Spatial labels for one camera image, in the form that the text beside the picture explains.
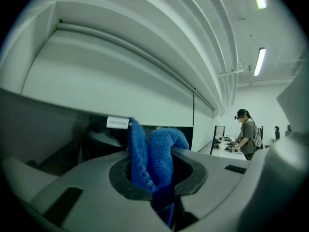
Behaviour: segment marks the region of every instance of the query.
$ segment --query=black hair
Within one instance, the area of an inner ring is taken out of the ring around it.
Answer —
[[[255,121],[253,120],[253,118],[251,117],[251,115],[249,114],[249,112],[246,109],[239,109],[238,110],[237,117],[245,116],[245,115],[247,115],[248,118],[252,119],[252,121],[255,124]]]

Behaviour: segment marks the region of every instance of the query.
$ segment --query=woman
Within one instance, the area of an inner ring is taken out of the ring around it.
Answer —
[[[255,131],[255,122],[251,118],[249,112],[245,109],[240,109],[237,112],[237,119],[242,123],[241,131],[236,139],[238,143],[235,146],[237,151],[241,151],[247,160],[251,160],[254,153],[253,136]]]

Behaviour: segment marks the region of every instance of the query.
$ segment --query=blue microfiber cloth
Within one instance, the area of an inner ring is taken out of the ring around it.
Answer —
[[[174,166],[170,148],[189,149],[189,144],[181,131],[170,128],[151,132],[148,144],[143,127],[133,118],[130,124],[131,181],[153,194],[152,207],[170,226],[174,210]]]

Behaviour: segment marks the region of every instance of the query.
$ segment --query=ceiling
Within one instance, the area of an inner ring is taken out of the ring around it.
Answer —
[[[238,84],[291,79],[309,59],[306,35],[281,0],[267,0],[265,9],[258,9],[255,0],[222,2],[245,71],[239,74]],[[261,47],[266,48],[266,56],[260,74],[253,76]]]

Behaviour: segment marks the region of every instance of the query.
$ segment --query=white label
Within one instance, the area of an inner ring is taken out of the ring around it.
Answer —
[[[117,128],[117,129],[127,129],[129,126],[129,119],[128,118],[119,118],[108,116],[106,127],[107,128]]]

